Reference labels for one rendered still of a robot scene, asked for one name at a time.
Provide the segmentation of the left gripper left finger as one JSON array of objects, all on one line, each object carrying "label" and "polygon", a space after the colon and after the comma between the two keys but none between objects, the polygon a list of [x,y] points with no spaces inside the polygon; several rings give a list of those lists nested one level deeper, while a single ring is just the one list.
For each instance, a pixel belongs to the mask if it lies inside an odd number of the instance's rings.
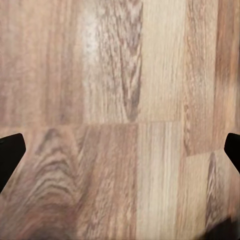
[{"label": "left gripper left finger", "polygon": [[22,133],[0,138],[0,193],[26,153]]}]

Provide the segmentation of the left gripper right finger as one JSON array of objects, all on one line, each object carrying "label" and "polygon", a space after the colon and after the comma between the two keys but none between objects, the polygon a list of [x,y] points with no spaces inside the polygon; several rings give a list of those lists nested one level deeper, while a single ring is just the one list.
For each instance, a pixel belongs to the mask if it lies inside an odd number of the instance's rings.
[{"label": "left gripper right finger", "polygon": [[227,135],[224,151],[240,173],[240,135],[229,133]]}]

